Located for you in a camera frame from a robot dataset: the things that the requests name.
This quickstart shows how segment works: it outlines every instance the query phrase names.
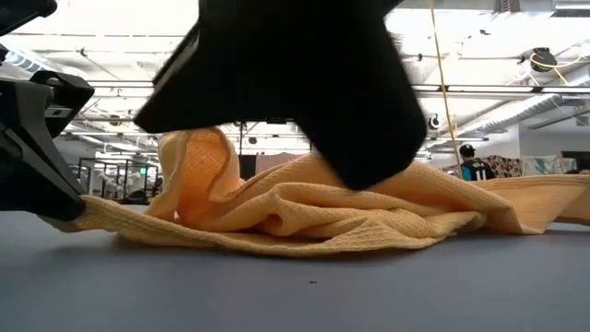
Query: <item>jersey number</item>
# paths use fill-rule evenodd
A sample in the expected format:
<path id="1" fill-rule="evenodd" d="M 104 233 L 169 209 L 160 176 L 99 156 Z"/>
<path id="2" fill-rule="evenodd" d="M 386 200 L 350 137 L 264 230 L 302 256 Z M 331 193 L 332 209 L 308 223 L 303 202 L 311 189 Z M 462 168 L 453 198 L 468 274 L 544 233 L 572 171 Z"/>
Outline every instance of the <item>jersey number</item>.
<path id="1" fill-rule="evenodd" d="M 486 176 L 486 170 L 476 171 L 476 180 L 478 180 L 478 181 L 488 180 L 488 178 Z"/>

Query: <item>ceiling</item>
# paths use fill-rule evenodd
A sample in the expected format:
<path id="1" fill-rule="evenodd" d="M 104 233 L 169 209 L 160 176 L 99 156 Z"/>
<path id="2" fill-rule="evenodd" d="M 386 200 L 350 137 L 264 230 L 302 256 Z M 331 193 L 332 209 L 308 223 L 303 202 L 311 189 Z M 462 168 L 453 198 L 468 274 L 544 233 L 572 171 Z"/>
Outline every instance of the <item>ceiling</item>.
<path id="1" fill-rule="evenodd" d="M 588 66 L 590 18 L 555 18 L 548 11 L 494 13 L 485 10 L 492 2 L 472 1 L 470 4 L 475 9 L 471 10 L 436 11 L 446 84 L 563 84 L 553 70 L 548 73 L 531 72 L 528 62 L 520 64 L 521 56 L 535 47 L 549 47 L 560 64 L 575 62 L 560 69 L 564 76 Z M 385 18 L 385 25 L 400 41 L 400 52 L 412 82 L 440 84 L 431 14 L 427 9 L 416 9 L 420 6 L 408 8 L 417 3 L 406 1 Z M 453 1 L 444 3 L 448 8 Z M 524 10 L 527 6 L 542 7 L 540 1 L 523 1 Z M 194 0 L 61 0 L 52 16 L 38 18 L 0 38 L 0 42 L 37 56 L 44 63 L 46 60 L 45 64 L 52 68 L 81 75 L 98 87 L 95 97 L 78 116 L 79 121 L 73 122 L 70 129 L 140 132 L 127 120 L 145 102 L 150 93 L 149 81 L 195 24 L 197 17 L 198 4 Z M 0 68 L 5 77 L 24 78 L 27 75 L 9 65 Z M 125 88 L 125 84 L 134 88 Z M 454 120 L 461 125 L 478 119 L 510 99 L 510 96 L 501 94 L 476 98 L 460 96 L 450 98 L 448 105 Z M 439 114 L 444 118 L 445 106 L 441 95 L 422 96 L 419 100 L 426 114 Z M 558 109 L 545 116 L 557 116 L 560 112 L 563 110 Z M 114 115 L 123 120 L 116 125 L 96 121 Z M 553 128 L 569 130 L 566 123 Z M 263 146 L 262 142 L 267 143 L 265 147 L 288 146 L 293 150 L 309 146 L 294 125 L 257 124 L 254 128 L 253 125 L 250 124 L 248 133 L 258 135 L 260 139 L 256 146 L 244 142 L 242 148 L 258 150 Z M 224 130 L 232 135 L 239 132 L 239 128 L 231 124 L 225 125 Z M 291 136 L 273 137 L 287 133 Z M 130 136 L 125 140 L 141 148 L 154 148 L 154 142 L 148 136 Z"/>

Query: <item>yellow cable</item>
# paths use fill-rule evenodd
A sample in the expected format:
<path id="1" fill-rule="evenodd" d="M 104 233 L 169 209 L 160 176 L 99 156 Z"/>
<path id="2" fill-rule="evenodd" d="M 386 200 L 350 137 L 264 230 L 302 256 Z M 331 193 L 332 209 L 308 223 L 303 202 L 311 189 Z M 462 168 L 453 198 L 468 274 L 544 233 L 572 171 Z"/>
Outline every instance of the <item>yellow cable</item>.
<path id="1" fill-rule="evenodd" d="M 561 80 L 563 81 L 563 83 L 565 83 L 565 85 L 569 87 L 570 86 L 570 82 L 568 82 L 568 80 L 565 79 L 565 77 L 561 74 L 560 70 L 558 68 L 553 68 L 553 70 L 555 70 L 555 72 L 561 78 Z"/>
<path id="2" fill-rule="evenodd" d="M 559 69 L 559 68 L 565 68 L 565 67 L 567 67 L 567 66 L 570 66 L 570 65 L 575 65 L 575 64 L 577 64 L 577 63 L 578 63 L 580 60 L 582 60 L 582 58 L 583 58 L 583 56 L 580 54 L 580 55 L 578 55 L 578 58 L 577 58 L 577 59 L 575 59 L 575 60 L 573 60 L 573 61 L 570 61 L 570 62 L 569 62 L 569 63 L 567 63 L 567 64 L 561 64 L 561 65 L 544 65 L 544 64 L 541 64 L 539 61 L 537 61 L 537 60 L 533 59 L 533 58 L 535 57 L 535 55 L 536 55 L 536 56 L 538 56 L 538 54 L 537 54 L 537 53 L 532 53 L 532 54 L 531 54 L 531 56 L 529 57 L 529 60 L 530 60 L 530 61 L 531 61 L 533 64 L 535 64 L 535 65 L 539 65 L 539 66 L 543 66 L 543 67 L 546 67 L 546 68 L 551 68 L 551 69 Z"/>
<path id="3" fill-rule="evenodd" d="M 451 135 L 451 142 L 453 143 L 454 157 L 457 162 L 457 172 L 459 179 L 463 179 L 463 170 L 461 169 L 461 157 L 459 156 L 459 148 L 457 147 L 457 141 L 454 138 L 453 124 L 451 123 L 451 113 L 449 112 L 449 101 L 446 95 L 446 87 L 444 85 L 444 73 L 443 73 L 443 61 L 441 60 L 441 47 L 439 46 L 439 37 L 436 33 L 436 19 L 434 18 L 434 0 L 431 0 L 431 17 L 432 17 L 432 28 L 434 29 L 434 43 L 436 45 L 436 59 L 439 63 L 439 72 L 441 73 L 441 86 L 442 86 L 442 97 L 444 99 L 444 110 L 446 112 L 446 122 L 449 126 L 449 134 Z"/>

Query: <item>fluorescent light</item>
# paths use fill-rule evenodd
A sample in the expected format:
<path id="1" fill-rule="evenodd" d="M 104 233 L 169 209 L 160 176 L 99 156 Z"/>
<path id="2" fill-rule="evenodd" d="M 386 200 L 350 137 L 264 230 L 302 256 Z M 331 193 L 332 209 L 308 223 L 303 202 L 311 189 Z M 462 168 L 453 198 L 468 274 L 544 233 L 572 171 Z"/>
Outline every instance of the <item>fluorescent light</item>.
<path id="1" fill-rule="evenodd" d="M 415 91 L 438 91 L 441 86 L 438 85 L 414 85 L 412 88 Z"/>
<path id="2" fill-rule="evenodd" d="M 94 143 L 94 144 L 104 144 L 104 142 L 103 142 L 103 141 L 101 141 L 101 140 L 99 140 L 99 139 L 96 139 L 96 138 L 93 138 L 93 137 L 90 137 L 90 136 L 84 136 L 84 135 L 82 135 L 82 136 L 80 136 L 80 138 L 82 138 L 82 139 L 84 139 L 85 141 L 88 141 L 88 142 L 90 142 L 90 143 Z"/>
<path id="3" fill-rule="evenodd" d="M 504 86 L 450 86 L 452 92 L 530 92 L 533 87 L 504 87 Z"/>
<path id="4" fill-rule="evenodd" d="M 67 134 L 75 135 L 75 136 L 117 136 L 117 133 L 107 133 L 107 132 L 68 132 Z"/>
<path id="5" fill-rule="evenodd" d="M 139 151 L 141 148 L 136 147 L 134 145 L 131 144 L 125 144 L 125 143 L 109 143 L 110 146 L 112 146 L 113 148 L 119 148 L 119 149 L 123 149 L 123 150 L 127 150 L 127 151 Z"/>
<path id="6" fill-rule="evenodd" d="M 442 140 L 450 142 L 452 139 L 448 136 L 430 137 L 430 140 Z M 455 137 L 454 140 L 462 142 L 484 142 L 490 140 L 487 137 Z"/>
<path id="7" fill-rule="evenodd" d="M 96 152 L 95 157 L 96 158 L 110 158 L 110 159 L 117 159 L 117 160 L 128 160 L 128 159 L 131 159 L 130 156 L 123 156 L 123 155 L 120 155 L 120 154 L 112 154 L 112 153 L 109 153 L 109 152 L 102 153 L 102 152 L 99 152 L 99 151 Z"/>
<path id="8" fill-rule="evenodd" d="M 590 93 L 590 88 L 576 88 L 576 87 L 563 87 L 563 88 L 543 88 L 543 92 L 547 93 Z"/>
<path id="9" fill-rule="evenodd" d="M 577 9 L 577 10 L 588 10 L 590 9 L 590 5 L 588 4 L 572 4 L 572 3 L 566 3 L 566 4 L 561 4 L 561 3 L 557 3 L 555 4 L 555 10 L 573 10 L 573 9 Z"/>
<path id="10" fill-rule="evenodd" d="M 153 88 L 149 81 L 89 81 L 93 88 Z"/>
<path id="11" fill-rule="evenodd" d="M 155 136 L 156 134 L 150 134 L 150 133 L 140 133 L 140 132 L 136 132 L 136 133 L 122 133 L 123 136 Z"/>

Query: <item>black cap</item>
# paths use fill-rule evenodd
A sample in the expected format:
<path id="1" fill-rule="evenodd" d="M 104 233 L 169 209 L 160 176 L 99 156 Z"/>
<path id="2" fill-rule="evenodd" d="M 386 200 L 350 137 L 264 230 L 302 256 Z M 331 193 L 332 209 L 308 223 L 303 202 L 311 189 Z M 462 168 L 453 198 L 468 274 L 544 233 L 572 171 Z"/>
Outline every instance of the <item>black cap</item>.
<path id="1" fill-rule="evenodd" d="M 470 144 L 465 144 L 465 145 L 461 146 L 461 148 L 459 148 L 459 153 L 460 153 L 462 156 L 465 156 L 465 155 L 471 155 L 471 154 L 473 154 L 475 151 L 476 151 L 476 150 L 475 150 L 475 149 L 473 148 L 473 146 L 472 146 L 472 145 L 470 145 Z"/>

